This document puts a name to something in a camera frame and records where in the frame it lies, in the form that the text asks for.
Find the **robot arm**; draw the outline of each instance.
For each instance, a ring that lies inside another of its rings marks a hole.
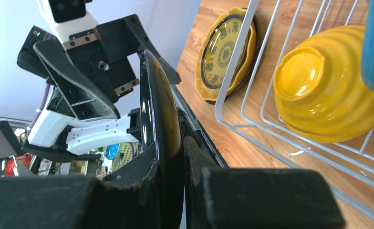
[[[120,118],[114,106],[139,84],[127,59],[130,54],[140,56],[143,50],[149,50],[163,66],[169,82],[180,82],[136,15],[99,25],[86,10],[87,2],[91,1],[37,0],[54,35],[34,26],[17,64],[44,78],[53,91],[29,131],[24,146],[27,152],[34,148],[37,152],[59,149],[81,155],[93,148],[137,141],[126,132],[130,117]],[[75,119],[111,121],[85,128],[68,126]]]

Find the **yellow plate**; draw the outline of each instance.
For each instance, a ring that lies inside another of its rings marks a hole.
[[[374,128],[374,92],[360,71],[364,30],[361,25],[326,30],[282,59],[274,75],[274,97],[290,130],[332,143]]]
[[[195,69],[196,89],[203,100],[214,102],[217,99],[245,13],[245,9],[234,7],[220,15],[203,42]],[[252,23],[227,96],[238,89],[250,70],[256,50],[256,37]]]

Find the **wire rack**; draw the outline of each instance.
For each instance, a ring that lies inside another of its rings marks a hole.
[[[287,47],[288,43],[293,42],[293,41],[290,41],[291,33],[294,30],[294,25],[298,22],[297,19],[298,19],[298,16],[299,16],[300,12],[304,11],[304,10],[301,10],[304,1],[306,1],[306,0],[299,0],[298,6],[296,7],[295,12],[293,12],[292,22],[291,22],[291,25],[288,29],[287,37],[286,37],[286,39],[284,41],[284,44],[282,46],[279,58],[276,62],[276,67],[280,64],[281,59],[285,55],[286,47]],[[289,158],[285,157],[284,155],[276,152],[275,150],[270,149],[265,144],[261,143],[260,141],[256,140],[252,136],[250,136],[246,131],[242,131],[241,128],[259,128],[259,129],[267,132],[268,134],[270,134],[270,135],[272,135],[272,136],[274,136],[274,137],[276,137],[276,138],[278,138],[278,139],[280,139],[284,142],[287,142],[287,143],[291,144],[292,146],[295,146],[301,152],[305,152],[305,153],[317,158],[318,160],[321,160],[321,161],[327,163],[328,165],[330,165],[330,166],[332,166],[332,167],[334,167],[338,170],[341,170],[342,172],[344,172],[344,173],[346,173],[350,176],[353,176],[354,178],[356,178],[356,179],[358,179],[358,180],[360,180],[360,181],[362,181],[362,182],[364,182],[364,183],[366,183],[366,184],[368,184],[368,185],[370,185],[374,188],[374,180],[373,179],[368,178],[367,176],[365,176],[362,173],[360,174],[358,171],[355,171],[354,169],[350,169],[349,167],[346,167],[346,166],[344,166],[340,163],[337,163],[337,162],[333,161],[332,159],[330,159],[331,157],[326,156],[326,153],[331,154],[335,157],[338,157],[342,160],[345,160],[347,163],[351,163],[352,165],[357,166],[357,167],[359,167],[363,170],[366,170],[367,172],[374,175],[374,168],[373,167],[371,167],[369,165],[366,165],[365,163],[362,163],[360,160],[357,160],[357,159],[354,159],[353,157],[348,156],[348,154],[343,153],[343,151],[353,152],[353,153],[357,154],[358,156],[365,157],[368,160],[371,160],[372,162],[374,162],[374,156],[366,153],[366,151],[365,151],[366,148],[367,148],[367,145],[368,145],[368,143],[369,143],[369,141],[370,141],[370,139],[373,135],[374,129],[371,130],[366,135],[366,137],[362,141],[362,144],[361,144],[360,147],[354,147],[354,146],[349,146],[349,145],[346,145],[346,144],[339,144],[339,143],[330,144],[330,145],[327,146],[327,145],[318,144],[318,143],[313,142],[313,141],[311,141],[311,140],[309,140],[305,137],[302,137],[302,136],[290,131],[284,125],[284,123],[283,123],[283,121],[281,120],[280,117],[278,117],[278,119],[277,119],[277,118],[270,118],[270,117],[266,116],[266,114],[267,114],[266,110],[268,109],[267,107],[270,106],[270,104],[273,104],[273,99],[270,99],[270,97],[273,94],[273,93],[271,93],[272,90],[273,90],[272,89],[272,82],[273,82],[272,78],[271,78],[270,84],[268,86],[267,92],[265,94],[264,101],[262,103],[260,114],[259,114],[262,123],[255,122],[255,121],[253,121],[253,118],[249,118],[247,115],[245,115],[245,107],[247,106],[248,98],[249,98],[250,92],[252,91],[251,89],[252,89],[253,81],[255,79],[255,74],[256,74],[257,69],[259,68],[260,59],[261,59],[261,56],[264,53],[266,43],[268,41],[269,35],[270,35],[270,33],[272,31],[272,28],[273,28],[273,25],[275,23],[276,15],[277,15],[278,10],[281,6],[281,2],[282,2],[281,0],[276,1],[276,5],[275,5],[275,8],[274,8],[273,14],[271,16],[269,25],[267,27],[262,46],[260,48],[259,58],[257,59],[257,61],[255,63],[254,71],[253,71],[253,74],[250,78],[249,85],[247,87],[247,90],[245,92],[243,102],[242,102],[242,105],[241,105],[241,110],[240,110],[241,118],[242,118],[243,121],[245,121],[245,123],[248,123],[248,124],[230,124],[230,123],[227,123],[225,121],[223,113],[222,113],[223,107],[224,107],[224,100],[225,100],[226,95],[227,95],[228,87],[231,83],[234,70],[236,69],[236,66],[237,66],[237,63],[238,63],[239,55],[236,54],[238,52],[233,52],[232,57],[230,59],[229,66],[227,68],[225,78],[224,78],[223,84],[220,88],[220,92],[219,92],[219,95],[218,95],[217,102],[215,104],[215,117],[216,117],[218,122],[220,122],[221,124],[223,124],[227,128],[236,132],[237,134],[239,134],[240,136],[242,136],[246,140],[250,141],[251,143],[253,143],[257,147],[259,147],[260,149],[266,151],[270,155],[274,156],[275,158],[277,158],[278,160],[280,160],[281,162],[285,163],[286,165],[288,165],[292,168],[301,168],[301,166],[296,164],[295,162],[293,162]],[[354,1],[353,6],[350,10],[350,13],[348,14],[347,19],[345,21],[345,25],[347,25],[350,22],[351,17],[354,13],[354,10],[356,9],[356,6],[357,6],[358,2],[359,2],[359,0]],[[247,9],[247,12],[246,12],[246,16],[243,20],[241,31],[240,31],[238,39],[236,41],[234,51],[235,50],[241,50],[243,48],[244,41],[246,39],[246,34],[247,34],[247,31],[249,30],[249,27],[250,27],[250,24],[251,24],[251,21],[252,21],[251,19],[253,18],[254,13],[256,12],[258,3],[259,3],[259,0],[251,0],[249,2],[248,9]],[[313,23],[312,28],[309,28],[310,29],[309,37],[311,37],[312,35],[314,35],[316,33],[319,33],[321,31],[321,29],[323,28],[323,24],[325,22],[326,15],[328,14],[328,11],[331,7],[332,0],[322,0],[322,1],[320,1],[319,4],[320,4],[320,8],[317,11],[317,15],[315,15],[316,16],[315,22]],[[341,191],[337,187],[331,186],[331,190],[336,195],[336,197],[340,198],[344,202],[348,203],[352,207],[356,208],[357,210],[359,210],[360,212],[364,213],[366,216],[368,216],[368,217],[370,217],[371,219],[374,220],[374,209],[373,208],[371,208],[368,205],[362,203],[361,201],[353,198],[352,196],[344,193],[343,191]]]

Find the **wooden countertop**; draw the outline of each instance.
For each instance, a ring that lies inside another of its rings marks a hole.
[[[253,121],[262,123],[260,119],[260,108],[267,87],[269,86],[282,44],[291,24],[292,17],[298,6],[298,2],[299,0],[284,0],[280,5],[264,55],[262,57],[259,71],[250,91],[247,107],[245,109],[246,116]],[[294,48],[298,43],[302,42],[309,36],[321,2],[321,0],[304,1],[286,52]],[[326,21],[323,24],[322,30],[344,25],[347,15],[353,5],[353,1],[337,0],[333,2],[334,3],[332,3],[327,13]],[[214,106],[202,101],[194,86],[194,69],[198,60],[198,52],[209,28],[220,14],[228,11],[233,6],[247,7],[248,3],[249,0],[202,0],[193,24],[193,28],[190,32],[185,49],[177,67],[177,71],[182,78],[182,82],[180,85],[178,85],[178,89],[204,126],[205,130],[208,132],[209,136],[214,141],[226,162],[231,167],[287,167],[276,158],[270,156],[268,153],[259,149],[241,136],[219,124],[215,120]],[[264,37],[275,4],[276,0],[261,0],[258,5],[256,15],[260,21],[262,37]],[[366,9],[366,1],[359,1],[350,24],[365,24],[367,15]],[[246,89],[240,91],[235,95],[235,97],[225,103],[223,114],[226,122],[231,124],[246,124],[240,116],[240,106],[245,90]],[[265,110],[266,116],[270,120],[277,122],[278,114],[275,106],[273,105],[274,101],[272,97],[270,97],[269,102],[270,106],[268,104]],[[350,194],[352,197],[374,208],[374,188],[343,173],[338,169],[333,168],[332,166],[327,165],[326,163],[308,155],[307,153],[297,156],[288,155],[289,153],[297,152],[298,148],[289,145],[260,129],[242,128],[241,130],[253,136],[259,142],[265,144],[269,148],[280,152],[282,155],[285,155],[302,167],[314,169],[320,172],[331,185],[340,188],[344,192]],[[360,147],[362,142],[363,138],[360,137],[349,141],[347,144]],[[304,145],[306,147],[311,147],[312,150],[318,152],[314,146],[307,144]],[[374,155],[374,135],[369,146],[367,147],[367,152]],[[362,171],[358,167],[355,167],[350,163],[338,159],[326,152],[320,153],[321,155],[348,168],[355,171],[360,171],[360,174],[368,176],[368,178],[374,180],[374,175],[369,174],[367,171]],[[345,154],[359,161],[365,163],[368,162],[364,157],[358,156],[354,153],[345,152]],[[360,213],[358,210],[347,205],[343,201],[339,199],[337,199],[337,201],[346,218],[348,228],[374,229],[374,221]]]

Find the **white wall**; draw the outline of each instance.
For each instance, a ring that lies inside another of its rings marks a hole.
[[[200,0],[94,0],[86,7],[99,23],[138,14],[159,53],[176,67],[199,4]],[[51,32],[35,0],[0,0],[0,117],[30,121],[41,103],[44,80],[16,65],[33,25]],[[130,62],[139,77],[138,57],[131,56]],[[121,115],[139,107],[139,86],[115,105]]]

